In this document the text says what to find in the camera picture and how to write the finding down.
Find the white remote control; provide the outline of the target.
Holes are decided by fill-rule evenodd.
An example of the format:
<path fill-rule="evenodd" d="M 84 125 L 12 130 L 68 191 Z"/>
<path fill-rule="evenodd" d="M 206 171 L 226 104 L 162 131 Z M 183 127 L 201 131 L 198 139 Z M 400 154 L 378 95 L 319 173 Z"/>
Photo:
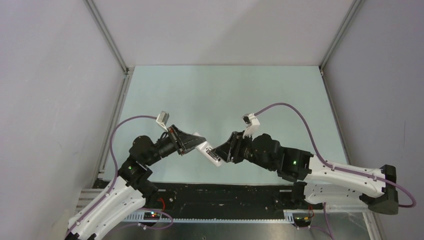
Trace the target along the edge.
<path fill-rule="evenodd" d="M 208 158 L 208 156 L 207 156 L 207 153 L 206 153 L 206 150 L 207 149 L 211 149 L 211 150 L 213 150 L 214 148 L 210 145 L 210 143 L 208 142 L 208 141 L 204 141 L 203 143 L 201 143 L 201 144 L 199 144 L 199 145 L 197 145 L 196 147 L 195 147 L 195 149 L 197 150 L 197 151 L 199 151 L 206 159 L 208 159 L 209 160 L 209 158 Z M 212 164 L 214 164 L 216 167 L 220 167 L 221 165 L 222 165 L 222 163 L 224 162 L 221 158 L 220 158 L 220 162 L 219 163 L 216 163 L 216 162 L 213 162 L 213 161 L 210 161 Z"/>

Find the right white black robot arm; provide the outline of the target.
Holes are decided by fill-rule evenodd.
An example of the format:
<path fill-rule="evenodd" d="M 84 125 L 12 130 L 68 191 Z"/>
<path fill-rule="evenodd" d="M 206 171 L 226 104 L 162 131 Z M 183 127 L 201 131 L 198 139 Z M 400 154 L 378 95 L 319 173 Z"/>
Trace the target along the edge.
<path fill-rule="evenodd" d="M 399 212 L 398 192 L 386 182 L 396 180 L 396 168 L 391 165 L 371 169 L 321 162 L 311 152 L 281 146 L 266 133 L 252 138 L 235 131 L 209 152 L 218 161 L 237 164 L 246 160 L 291 182 L 285 202 L 292 209 L 327 203 L 366 206 L 384 215 Z"/>

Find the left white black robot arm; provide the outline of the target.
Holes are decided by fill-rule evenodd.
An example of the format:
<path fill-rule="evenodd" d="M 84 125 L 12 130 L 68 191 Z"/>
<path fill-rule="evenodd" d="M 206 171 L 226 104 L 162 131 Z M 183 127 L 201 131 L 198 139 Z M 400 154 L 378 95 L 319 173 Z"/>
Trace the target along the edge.
<path fill-rule="evenodd" d="M 171 125 L 156 142 L 149 136 L 138 136 L 115 178 L 68 221 L 65 238 L 99 240 L 135 210 L 154 207 L 158 201 L 158 188 L 148 180 L 153 173 L 149 166 L 173 153 L 185 155 L 205 142 L 204 137 L 185 133 L 175 125 Z"/>

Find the AAA battery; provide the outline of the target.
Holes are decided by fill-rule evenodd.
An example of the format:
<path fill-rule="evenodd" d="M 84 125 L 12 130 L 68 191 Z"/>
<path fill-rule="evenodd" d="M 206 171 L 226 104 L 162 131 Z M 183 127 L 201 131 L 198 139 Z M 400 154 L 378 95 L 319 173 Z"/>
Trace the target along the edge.
<path fill-rule="evenodd" d="M 221 161 L 220 157 L 216 155 L 211 149 L 206 150 L 206 155 L 211 162 L 219 163 Z"/>

